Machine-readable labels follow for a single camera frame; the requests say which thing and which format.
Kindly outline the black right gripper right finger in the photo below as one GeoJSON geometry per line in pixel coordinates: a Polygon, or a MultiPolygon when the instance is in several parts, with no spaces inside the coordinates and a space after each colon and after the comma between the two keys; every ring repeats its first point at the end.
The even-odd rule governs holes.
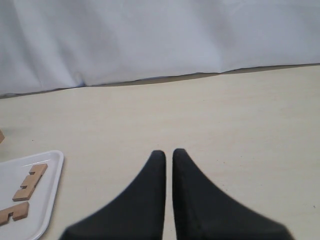
{"type": "Polygon", "coordinates": [[[183,148],[172,155],[172,203],[178,240],[292,240],[290,231],[224,193],[183,148]]]}

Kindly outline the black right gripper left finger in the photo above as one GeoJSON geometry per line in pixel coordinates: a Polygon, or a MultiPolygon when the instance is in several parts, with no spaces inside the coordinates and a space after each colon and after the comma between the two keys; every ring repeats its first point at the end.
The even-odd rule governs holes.
{"type": "Polygon", "coordinates": [[[62,240],[161,240],[166,156],[154,150],[130,185],[99,211],[67,227],[62,240]]]}

